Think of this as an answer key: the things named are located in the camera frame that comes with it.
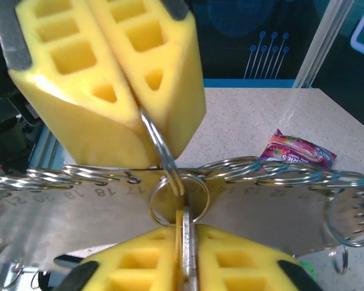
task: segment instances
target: candy wrapper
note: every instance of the candy wrapper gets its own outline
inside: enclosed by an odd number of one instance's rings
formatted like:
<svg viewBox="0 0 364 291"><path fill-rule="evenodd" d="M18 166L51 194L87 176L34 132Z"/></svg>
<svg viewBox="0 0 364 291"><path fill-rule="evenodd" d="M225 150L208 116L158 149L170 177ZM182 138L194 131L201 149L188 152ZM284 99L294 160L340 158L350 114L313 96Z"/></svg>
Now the candy wrapper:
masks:
<svg viewBox="0 0 364 291"><path fill-rule="evenodd" d="M260 159L263 161L309 162L330 169L337 155L309 141L283 135L277 129Z"/></svg>

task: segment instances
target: snack packet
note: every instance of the snack packet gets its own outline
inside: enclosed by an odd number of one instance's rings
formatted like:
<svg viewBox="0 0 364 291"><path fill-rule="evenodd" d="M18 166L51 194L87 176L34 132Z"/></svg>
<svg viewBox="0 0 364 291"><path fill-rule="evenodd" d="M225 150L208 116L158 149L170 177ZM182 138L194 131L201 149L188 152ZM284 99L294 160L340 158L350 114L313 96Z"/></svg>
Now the snack packet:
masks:
<svg viewBox="0 0 364 291"><path fill-rule="evenodd" d="M310 162L330 169L337 155L309 141L283 135L277 129L260 159L263 161Z"/></svg>

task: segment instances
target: rectangular hole in foam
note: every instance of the rectangular hole in foam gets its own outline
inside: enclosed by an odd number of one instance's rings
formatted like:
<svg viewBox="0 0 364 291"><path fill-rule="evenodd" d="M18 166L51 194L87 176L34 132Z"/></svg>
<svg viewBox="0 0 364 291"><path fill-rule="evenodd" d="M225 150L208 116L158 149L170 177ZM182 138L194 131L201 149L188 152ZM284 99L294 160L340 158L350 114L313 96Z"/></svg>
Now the rectangular hole in foam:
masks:
<svg viewBox="0 0 364 291"><path fill-rule="evenodd" d="M93 89L92 95L110 103L115 103L117 101L115 89L113 89L111 84L104 84Z"/></svg>
<svg viewBox="0 0 364 291"><path fill-rule="evenodd" d="M35 5L34 14L40 18L58 14L71 8L70 0L39 0Z"/></svg>
<svg viewBox="0 0 364 291"><path fill-rule="evenodd" d="M118 269L156 269L160 251L157 249L131 250L121 259Z"/></svg>
<svg viewBox="0 0 364 291"><path fill-rule="evenodd" d="M66 44L51 51L51 56L57 71L62 75L93 67L97 63L89 41Z"/></svg>
<svg viewBox="0 0 364 291"><path fill-rule="evenodd" d="M67 18L40 25L36 31L42 42L49 42L79 33L79 28L73 18Z"/></svg>
<svg viewBox="0 0 364 291"><path fill-rule="evenodd" d="M110 12L116 22L139 16L146 12L143 0L130 0L114 5Z"/></svg>
<svg viewBox="0 0 364 291"><path fill-rule="evenodd" d="M106 291L150 291L152 283L153 279L148 277L112 276Z"/></svg>
<svg viewBox="0 0 364 291"><path fill-rule="evenodd" d="M225 278L227 291L273 291L264 277Z"/></svg>
<svg viewBox="0 0 364 291"><path fill-rule="evenodd" d="M127 36L137 52L145 52L167 42L157 20L148 21L127 30Z"/></svg>
<svg viewBox="0 0 364 291"><path fill-rule="evenodd" d="M244 250L222 250L216 257L221 268L256 267L253 257Z"/></svg>
<svg viewBox="0 0 364 291"><path fill-rule="evenodd" d="M162 69L156 69L150 73L148 73L145 76L146 82L148 86L153 91L157 91L160 88L160 85L162 84L163 79L163 70Z"/></svg>

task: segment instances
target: white countertop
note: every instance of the white countertop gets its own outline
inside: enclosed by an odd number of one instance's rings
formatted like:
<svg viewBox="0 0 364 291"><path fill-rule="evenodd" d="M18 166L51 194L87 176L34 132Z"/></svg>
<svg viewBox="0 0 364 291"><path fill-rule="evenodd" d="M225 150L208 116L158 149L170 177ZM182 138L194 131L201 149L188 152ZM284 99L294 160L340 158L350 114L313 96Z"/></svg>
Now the white countertop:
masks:
<svg viewBox="0 0 364 291"><path fill-rule="evenodd" d="M364 174L364 126L319 89L206 89L206 101L206 117L179 167L260 156L280 129L334 152L334 169ZM67 154L64 160L73 163ZM345 276L335 274L326 252L301 260L314 266L326 291L364 290L364 248L349 250Z"/></svg>

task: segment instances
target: metal plate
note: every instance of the metal plate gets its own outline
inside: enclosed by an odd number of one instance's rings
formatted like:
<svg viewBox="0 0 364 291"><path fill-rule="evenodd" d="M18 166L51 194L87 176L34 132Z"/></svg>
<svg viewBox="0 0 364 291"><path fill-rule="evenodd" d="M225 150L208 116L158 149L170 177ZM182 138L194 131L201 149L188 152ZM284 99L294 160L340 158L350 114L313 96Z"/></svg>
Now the metal plate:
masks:
<svg viewBox="0 0 364 291"><path fill-rule="evenodd" d="M181 173L205 174L198 170ZM131 171L139 184L121 181L106 186L82 184L64 192L14 192L0 199L0 239L9 248L0 262L20 259L27 266L61 271L53 259L63 253L105 244L121 243L157 227L150 219L147 201L152 189L163 177L162 170ZM211 208L201 221L276 247L290 254L304 255L323 250L333 241L322 224L325 196L305 187L276 188L249 182L227 184L207 181ZM185 185L190 194L192 213L198 215L206 203L197 184ZM354 218L360 202L346 190L334 209L336 228L343 235L364 233L363 218ZM154 209L170 221L175 215L173 196L167 187L156 194Z"/></svg>

